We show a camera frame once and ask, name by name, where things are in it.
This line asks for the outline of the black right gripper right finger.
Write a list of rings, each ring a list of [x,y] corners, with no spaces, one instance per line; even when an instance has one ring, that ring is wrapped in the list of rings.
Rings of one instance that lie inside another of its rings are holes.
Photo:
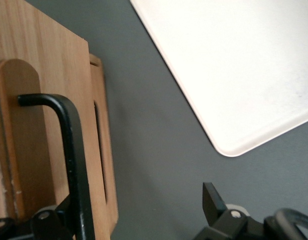
[[[248,211],[239,205],[226,204],[214,185],[203,183],[202,207],[208,226],[195,237],[196,240],[251,240],[248,233]]]

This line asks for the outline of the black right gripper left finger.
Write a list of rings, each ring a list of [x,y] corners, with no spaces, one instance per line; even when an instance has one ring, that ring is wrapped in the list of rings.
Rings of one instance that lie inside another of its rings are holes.
[[[37,212],[30,220],[34,240],[73,240],[75,230],[69,195],[57,206]]]

